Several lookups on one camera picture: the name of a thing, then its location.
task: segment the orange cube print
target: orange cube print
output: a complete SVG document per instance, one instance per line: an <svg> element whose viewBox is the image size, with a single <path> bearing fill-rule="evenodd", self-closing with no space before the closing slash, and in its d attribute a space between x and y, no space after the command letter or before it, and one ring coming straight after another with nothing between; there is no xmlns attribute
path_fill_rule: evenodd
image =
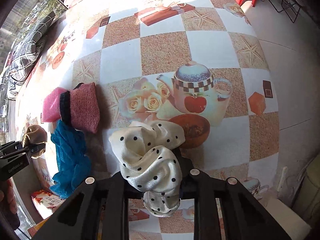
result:
<svg viewBox="0 0 320 240"><path fill-rule="evenodd" d="M251 111L257 115L262 115L263 111L266 109L264 95L254 92L248 100Z"/></svg>
<svg viewBox="0 0 320 240"><path fill-rule="evenodd" d="M98 33L99 27L93 26L87 31L86 39L92 39Z"/></svg>

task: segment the black fabric strip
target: black fabric strip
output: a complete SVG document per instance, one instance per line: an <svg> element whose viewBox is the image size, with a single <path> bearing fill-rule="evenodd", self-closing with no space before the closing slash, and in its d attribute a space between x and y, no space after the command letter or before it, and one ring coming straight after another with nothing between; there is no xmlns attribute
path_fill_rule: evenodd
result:
<svg viewBox="0 0 320 240"><path fill-rule="evenodd" d="M81 85L84 85L84 83L79 83L73 90L78 89Z"/></svg>
<svg viewBox="0 0 320 240"><path fill-rule="evenodd" d="M60 115L61 120L66 125L72 127L70 110L70 91L64 92L60 95Z"/></svg>

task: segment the metal bolt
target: metal bolt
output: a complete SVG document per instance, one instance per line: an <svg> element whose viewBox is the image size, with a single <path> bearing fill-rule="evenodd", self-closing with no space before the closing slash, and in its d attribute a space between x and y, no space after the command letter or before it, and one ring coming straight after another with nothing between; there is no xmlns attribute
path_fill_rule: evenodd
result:
<svg viewBox="0 0 320 240"><path fill-rule="evenodd" d="M200 174L200 171L197 170L197 169L192 169L192 170L190 171L190 174L196 176L196 175L199 175L199 174Z"/></svg>
<svg viewBox="0 0 320 240"><path fill-rule="evenodd" d="M237 184L237 182L238 182L238 181L237 181L236 178L229 178L229 179L228 179L228 183L229 183L229 184L235 185L235 184Z"/></svg>
<svg viewBox="0 0 320 240"><path fill-rule="evenodd" d="M94 178L93 177L88 177L85 179L86 184L92 184L94 183Z"/></svg>

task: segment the pink knitted fabric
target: pink knitted fabric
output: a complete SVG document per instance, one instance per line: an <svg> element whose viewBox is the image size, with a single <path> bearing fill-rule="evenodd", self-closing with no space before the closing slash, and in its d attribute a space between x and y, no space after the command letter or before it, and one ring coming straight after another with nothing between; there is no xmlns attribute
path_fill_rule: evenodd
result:
<svg viewBox="0 0 320 240"><path fill-rule="evenodd" d="M55 122L60 119L60 94L64 92L64 88L57 87L43 100L43 122Z"/></svg>
<svg viewBox="0 0 320 240"><path fill-rule="evenodd" d="M94 83L82 84L79 88L70 91L70 112L73 128L97 132L100 111Z"/></svg>

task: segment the teapot print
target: teapot print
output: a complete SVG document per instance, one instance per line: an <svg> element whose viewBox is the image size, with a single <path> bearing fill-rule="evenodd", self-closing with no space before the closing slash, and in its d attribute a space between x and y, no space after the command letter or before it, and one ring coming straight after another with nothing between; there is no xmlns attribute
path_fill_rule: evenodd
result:
<svg viewBox="0 0 320 240"><path fill-rule="evenodd" d="M198 114L211 126L220 125L233 91L229 80L213 77L206 66L195 61L180 66L173 78L161 74L157 80L166 84L179 111Z"/></svg>

